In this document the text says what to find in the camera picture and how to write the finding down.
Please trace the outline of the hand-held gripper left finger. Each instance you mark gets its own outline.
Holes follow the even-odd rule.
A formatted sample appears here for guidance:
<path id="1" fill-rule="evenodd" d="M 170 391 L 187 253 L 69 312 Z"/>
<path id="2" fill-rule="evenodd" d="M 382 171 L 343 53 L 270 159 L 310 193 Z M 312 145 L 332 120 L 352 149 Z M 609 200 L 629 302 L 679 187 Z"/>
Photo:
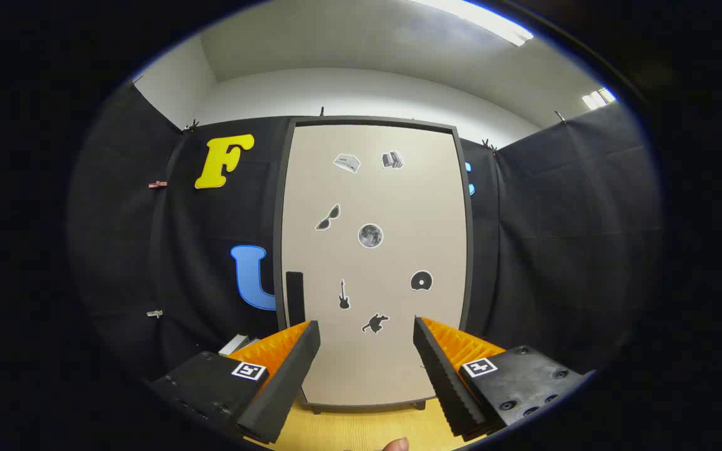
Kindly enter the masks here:
<path id="1" fill-rule="evenodd" d="M 275 443 L 320 345 L 318 321 L 305 321 L 228 356 L 200 352 L 149 388 L 224 437 Z"/>

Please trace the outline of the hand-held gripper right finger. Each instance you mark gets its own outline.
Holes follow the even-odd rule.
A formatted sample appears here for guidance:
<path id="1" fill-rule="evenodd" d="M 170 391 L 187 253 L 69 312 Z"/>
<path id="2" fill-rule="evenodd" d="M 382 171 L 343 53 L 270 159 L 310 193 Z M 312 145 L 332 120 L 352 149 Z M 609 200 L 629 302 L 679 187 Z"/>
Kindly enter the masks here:
<path id="1" fill-rule="evenodd" d="M 445 420 L 465 442 L 541 413 L 590 377 L 531 346 L 506 350 L 427 317 L 414 319 L 413 344 Z"/>

